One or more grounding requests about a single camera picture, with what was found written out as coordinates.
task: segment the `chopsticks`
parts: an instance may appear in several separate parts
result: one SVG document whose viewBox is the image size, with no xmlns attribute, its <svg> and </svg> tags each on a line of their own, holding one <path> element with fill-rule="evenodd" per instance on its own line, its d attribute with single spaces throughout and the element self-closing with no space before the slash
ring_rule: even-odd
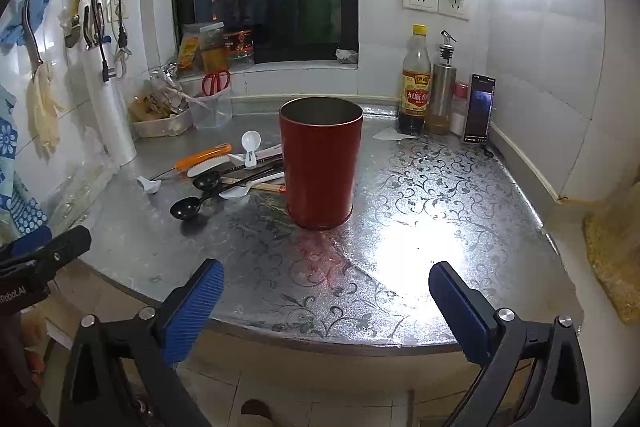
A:
<svg viewBox="0 0 640 427">
<path fill-rule="evenodd" d="M 225 185 L 231 185 L 236 183 L 238 179 L 236 178 L 220 178 L 220 183 Z M 277 192 L 278 194 L 284 194 L 287 191 L 285 185 L 275 185 L 273 183 L 258 183 L 251 188 L 257 188 L 258 190 L 264 190 L 266 192 Z"/>
</svg>

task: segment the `phone screen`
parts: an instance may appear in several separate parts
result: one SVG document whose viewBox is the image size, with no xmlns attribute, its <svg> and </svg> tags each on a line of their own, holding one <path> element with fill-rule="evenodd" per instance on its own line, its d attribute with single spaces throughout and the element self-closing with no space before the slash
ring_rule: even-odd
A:
<svg viewBox="0 0 640 427">
<path fill-rule="evenodd" d="M 474 74 L 471 77 L 469 110 L 466 115 L 464 141 L 483 143 L 489 132 L 489 119 L 494 107 L 495 80 Z"/>
</svg>

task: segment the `bottle label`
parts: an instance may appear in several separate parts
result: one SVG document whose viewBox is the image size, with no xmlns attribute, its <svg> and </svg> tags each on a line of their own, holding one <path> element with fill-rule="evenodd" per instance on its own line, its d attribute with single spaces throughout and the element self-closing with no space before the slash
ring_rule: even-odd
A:
<svg viewBox="0 0 640 427">
<path fill-rule="evenodd" d="M 400 109 L 411 116 L 425 116 L 429 107 L 431 73 L 402 70 Z"/>
</svg>

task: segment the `stainless steel countertop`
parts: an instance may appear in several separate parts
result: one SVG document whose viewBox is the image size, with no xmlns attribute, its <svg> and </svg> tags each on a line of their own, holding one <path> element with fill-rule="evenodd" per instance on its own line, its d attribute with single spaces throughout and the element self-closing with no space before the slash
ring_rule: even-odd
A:
<svg viewBox="0 0 640 427">
<path fill-rule="evenodd" d="M 263 148 L 275 145 L 275 114 L 141 140 L 137 158 L 84 219 L 93 244 L 81 258 L 149 303 L 184 284 L 205 258 L 216 258 L 225 266 L 225 291 L 210 327 L 302 349 L 372 355 L 458 349 L 428 291 L 430 267 L 443 260 L 496 308 L 535 321 L 568 314 L 581 325 L 574 284 L 498 158 L 451 135 L 372 139 L 393 124 L 388 115 L 366 116 L 353 214 L 327 232 L 300 229 L 283 196 L 255 190 L 241 200 L 210 200 L 197 220 L 180 222 L 169 208 L 199 195 L 190 179 L 169 174 L 153 195 L 135 181 L 220 142 L 239 151 L 249 129 L 261 133 Z"/>
</svg>

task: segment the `black measuring spoon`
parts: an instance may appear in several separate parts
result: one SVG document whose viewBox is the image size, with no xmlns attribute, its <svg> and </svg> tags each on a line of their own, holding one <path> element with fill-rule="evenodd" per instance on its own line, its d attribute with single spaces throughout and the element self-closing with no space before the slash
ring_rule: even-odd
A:
<svg viewBox="0 0 640 427">
<path fill-rule="evenodd" d="M 204 203 L 204 201 L 209 200 L 213 196 L 217 196 L 220 192 L 224 192 L 225 190 L 229 190 L 230 188 L 238 187 L 239 185 L 244 185 L 245 183 L 252 182 L 254 180 L 262 178 L 266 174 L 270 174 L 271 172 L 278 172 L 282 170 L 282 165 L 274 165 L 272 168 L 255 172 L 251 176 L 247 176 L 246 178 L 237 181 L 231 185 L 222 185 L 213 188 L 211 192 L 205 192 L 201 198 L 197 198 L 196 196 L 192 196 L 190 198 L 184 198 L 183 200 L 176 201 L 172 204 L 172 207 L 169 209 L 169 212 L 175 219 L 193 219 L 198 215 L 200 211 L 200 207 Z"/>
<path fill-rule="evenodd" d="M 258 160 L 258 165 L 261 163 L 268 162 L 276 162 L 282 160 L 282 154 L 277 154 L 275 156 L 270 156 L 269 158 L 263 158 L 262 160 Z M 220 181 L 222 176 L 226 176 L 227 174 L 231 174 L 232 172 L 241 171 L 244 169 L 244 165 L 240 165 L 238 167 L 233 167 L 232 169 L 227 169 L 226 171 L 216 171 L 214 168 L 209 169 L 208 171 L 201 172 L 193 179 L 193 186 L 197 188 L 197 190 L 202 190 L 206 192 L 207 190 L 213 190 Z"/>
</svg>

